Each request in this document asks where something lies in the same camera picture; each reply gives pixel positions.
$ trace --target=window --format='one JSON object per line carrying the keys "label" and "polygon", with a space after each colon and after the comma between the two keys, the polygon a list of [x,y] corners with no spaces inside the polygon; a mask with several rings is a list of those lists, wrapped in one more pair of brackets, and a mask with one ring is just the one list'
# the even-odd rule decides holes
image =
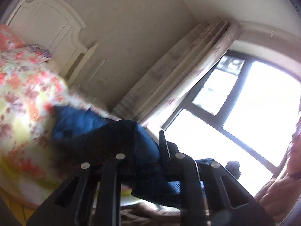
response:
{"label": "window", "polygon": [[228,51],[162,126],[193,159],[240,163],[238,181],[255,195],[278,175],[300,106],[297,77]]}

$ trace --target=floral blanket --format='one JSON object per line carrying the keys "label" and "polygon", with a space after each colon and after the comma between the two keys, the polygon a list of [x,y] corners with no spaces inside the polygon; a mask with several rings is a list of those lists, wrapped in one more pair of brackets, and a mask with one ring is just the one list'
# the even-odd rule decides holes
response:
{"label": "floral blanket", "polygon": [[62,182],[53,166],[53,105],[91,108],[65,81],[24,52],[0,52],[0,186],[14,198],[40,205]]}

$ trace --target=ceiling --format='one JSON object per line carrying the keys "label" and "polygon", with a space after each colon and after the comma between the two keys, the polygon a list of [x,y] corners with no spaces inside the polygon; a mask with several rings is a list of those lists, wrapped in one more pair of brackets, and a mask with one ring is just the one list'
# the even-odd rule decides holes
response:
{"label": "ceiling", "polygon": [[289,0],[184,0],[199,21],[235,19],[276,27],[301,38],[301,19]]}

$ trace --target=beige curtain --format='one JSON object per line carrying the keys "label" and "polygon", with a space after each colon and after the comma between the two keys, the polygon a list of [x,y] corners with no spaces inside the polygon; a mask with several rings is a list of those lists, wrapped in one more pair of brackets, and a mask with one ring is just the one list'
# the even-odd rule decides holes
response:
{"label": "beige curtain", "polygon": [[135,84],[113,109],[113,114],[143,126],[151,120],[162,125],[240,32],[237,23],[228,21],[198,24]]}

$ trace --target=window frame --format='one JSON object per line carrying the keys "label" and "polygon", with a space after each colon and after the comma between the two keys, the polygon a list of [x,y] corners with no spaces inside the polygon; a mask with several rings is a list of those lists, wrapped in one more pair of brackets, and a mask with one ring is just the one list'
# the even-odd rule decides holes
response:
{"label": "window frame", "polygon": [[[261,156],[259,153],[257,153],[255,150],[253,150],[251,147],[246,145],[244,142],[236,138],[231,133],[227,132],[223,129],[223,125],[225,121],[227,120],[229,114],[231,113],[234,105],[237,102],[237,99],[243,89],[243,86],[246,82],[246,79],[249,74],[249,70],[252,67],[252,64],[255,61],[267,64],[273,68],[276,68],[278,70],[281,70],[285,72],[286,74],[290,75],[294,79],[296,79],[301,84],[301,78],[298,77],[296,74],[289,72],[288,70],[279,67],[273,63],[266,62],[264,60],[261,60],[259,58],[238,53],[234,51],[227,51],[225,53],[225,56],[235,57],[238,59],[244,60],[244,64],[241,68],[240,74],[238,75],[238,78],[236,80],[236,83],[234,84],[230,94],[228,95],[227,99],[225,100],[224,104],[220,108],[219,112],[216,115],[212,115],[211,113],[207,112],[206,110],[203,110],[201,107],[193,104],[194,98],[198,95],[201,88],[204,86],[207,79],[210,77],[211,73],[215,70],[217,65],[219,64],[220,60],[207,72],[207,74],[195,85],[193,88],[187,93],[181,104],[177,107],[177,109],[171,114],[171,116],[167,119],[167,121],[162,125],[163,130],[167,130],[167,128],[171,125],[171,123],[175,120],[175,118],[179,115],[179,113],[186,109],[187,111],[191,112],[196,117],[200,118],[201,120],[205,121],[207,124],[218,130],[220,133],[225,135],[227,138],[229,138],[231,141],[233,141],[235,144],[240,146],[242,149],[244,149],[247,153],[249,153],[252,157],[254,157],[257,161],[259,161],[262,165],[264,165],[271,173],[273,173],[273,177],[277,177],[281,170],[283,169],[285,163],[286,163],[286,154],[285,153],[280,165],[276,167],[273,165],[270,161],[265,159],[263,156]],[[301,99],[299,104],[299,111],[301,109]]]}

